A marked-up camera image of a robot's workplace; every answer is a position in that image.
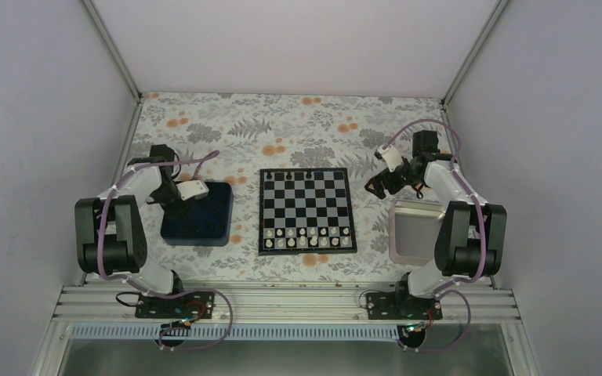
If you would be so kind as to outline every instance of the gray floor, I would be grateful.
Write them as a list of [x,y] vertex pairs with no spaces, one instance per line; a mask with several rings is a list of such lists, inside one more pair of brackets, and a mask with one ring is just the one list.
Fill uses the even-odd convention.
[[[457,326],[432,327],[423,347],[443,345],[458,332]],[[431,354],[402,352],[385,342],[228,341],[201,352],[161,352],[150,341],[75,340],[66,357],[66,376],[511,374],[499,325],[473,325],[459,346]]]

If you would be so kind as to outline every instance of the table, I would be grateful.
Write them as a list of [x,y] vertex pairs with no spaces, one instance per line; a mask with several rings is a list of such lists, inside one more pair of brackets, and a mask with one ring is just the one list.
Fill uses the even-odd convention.
[[[363,96],[286,96],[151,92],[145,95],[129,158],[148,155],[165,143],[180,158],[220,155],[205,163],[199,179],[225,181],[234,190],[230,242],[225,247],[167,245],[160,237],[159,205],[141,210],[149,257],[185,280],[211,281],[394,281],[414,267],[394,264],[388,252],[388,211],[397,198],[415,199],[405,188],[379,200],[364,190],[384,169],[375,149],[397,130],[420,118],[441,119],[437,99]],[[449,151],[445,131],[440,149]],[[412,155],[410,130],[396,145]],[[347,167],[358,252],[346,255],[258,256],[259,173],[261,168]],[[196,166],[183,166],[180,180]],[[424,201],[437,201],[424,189]]]

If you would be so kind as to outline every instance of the white panel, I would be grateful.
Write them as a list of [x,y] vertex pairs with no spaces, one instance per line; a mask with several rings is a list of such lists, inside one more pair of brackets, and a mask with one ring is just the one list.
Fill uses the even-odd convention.
[[602,2],[511,2],[449,105],[542,374],[602,374]]
[[444,95],[496,0],[95,0],[143,91]]
[[28,374],[78,275],[74,203],[106,188],[132,109],[80,2],[0,1],[0,374]]

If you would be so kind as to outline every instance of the chessboard border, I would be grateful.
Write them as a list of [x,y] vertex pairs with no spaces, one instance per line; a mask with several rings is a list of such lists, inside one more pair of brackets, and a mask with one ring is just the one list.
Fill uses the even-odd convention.
[[[350,236],[352,246],[350,248],[337,247],[332,250],[324,248],[304,248],[297,250],[270,251],[264,248],[264,175],[268,172],[336,172],[341,171],[345,175],[345,191],[347,197],[347,214],[350,218]],[[357,227],[354,224],[354,214],[352,209],[352,197],[350,195],[350,174],[344,167],[320,167],[320,168],[262,168],[259,170],[259,243],[257,244],[259,255],[301,255],[305,253],[317,253],[319,255],[337,255],[346,253],[357,253]]]

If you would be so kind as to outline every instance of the chessboard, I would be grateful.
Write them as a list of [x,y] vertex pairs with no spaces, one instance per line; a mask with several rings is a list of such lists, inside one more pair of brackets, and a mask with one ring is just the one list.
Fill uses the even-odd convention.
[[259,170],[259,254],[354,253],[346,168]]

